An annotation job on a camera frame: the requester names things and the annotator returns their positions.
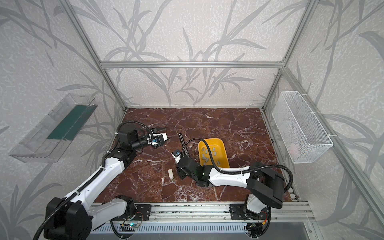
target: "white wire basket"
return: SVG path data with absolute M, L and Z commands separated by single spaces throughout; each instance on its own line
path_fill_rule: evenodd
M 333 146 L 315 113 L 297 91 L 281 92 L 272 116 L 293 163 L 314 162 Z

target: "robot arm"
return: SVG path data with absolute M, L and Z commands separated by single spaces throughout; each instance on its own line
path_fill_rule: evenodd
M 136 157 L 136 150 L 147 146 L 158 148 L 168 140 L 166 133 L 158 133 L 163 129 L 152 128 L 150 130 L 153 137 L 144 135 L 139 138 L 135 125 L 123 125 L 118 131 L 120 145 L 103 157 L 104 166 L 100 166 L 64 198 L 55 197 L 48 203 L 46 220 L 42 224 L 44 237 L 52 240 L 85 240 L 92 230 L 106 221 L 121 215 L 133 216 L 136 213 L 133 199 L 125 196 L 119 196 L 96 208 L 90 209 L 90 206 L 107 185 L 131 164 Z M 33 239 L 38 239 L 40 234 L 41 231 L 38 230 Z
M 261 166 L 255 162 L 251 166 L 242 168 L 218 168 L 212 165 L 201 166 L 194 159 L 182 156 L 179 150 L 172 153 L 179 177 L 186 176 L 194 179 L 197 186 L 229 185 L 247 188 L 251 194 L 246 200 L 246 209 L 254 214 L 260 213 L 265 207 L 280 209 L 283 207 L 284 177 L 270 168 L 264 168 L 244 174 L 224 174 L 223 172 L 243 172 Z

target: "small white block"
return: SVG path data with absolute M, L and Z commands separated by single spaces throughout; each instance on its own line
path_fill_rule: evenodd
M 169 179 L 173 180 L 173 171 L 172 171 L 172 169 L 168 169 L 168 175 L 169 175 Z

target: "wallpaper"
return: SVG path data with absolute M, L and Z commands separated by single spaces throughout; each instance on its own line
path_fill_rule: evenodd
M 307 0 L 70 0 L 102 61 L 281 61 Z
M 282 154 L 283 164 L 293 172 L 295 194 L 299 195 L 301 201 L 310 203 L 325 240 L 384 239 L 381 224 L 332 149 L 313 163 L 292 163 L 271 113 L 280 92 L 293 90 L 283 76 L 265 112 Z
M 0 1 L 0 239 L 31 239 L 46 204 L 100 164 L 123 114 L 58 3 Z M 68 93 L 98 105 L 57 163 L 8 153 Z
M 384 197 L 384 1 L 319 5 L 288 67 Z
M 126 105 L 131 107 L 257 107 L 263 105 L 276 74 L 275 68 L 116 68 L 109 71 Z

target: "floor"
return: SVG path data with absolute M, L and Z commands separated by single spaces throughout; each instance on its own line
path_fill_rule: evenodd
M 224 142 L 230 167 L 244 167 L 253 161 L 277 163 L 271 140 L 258 108 L 169 108 L 128 109 L 123 121 L 136 120 L 149 127 L 167 127 L 170 139 L 158 149 L 147 147 L 118 175 L 95 202 L 108 202 L 118 195 L 135 202 L 244 201 L 250 193 L 233 186 L 198 187 L 191 178 L 181 180 L 171 153 L 181 150 L 179 133 L 185 142 L 193 137 L 218 137 Z M 189 154 L 197 157 L 197 144 L 189 144 Z M 168 176 L 173 169 L 175 179 Z M 290 201 L 288 193 L 284 201 Z

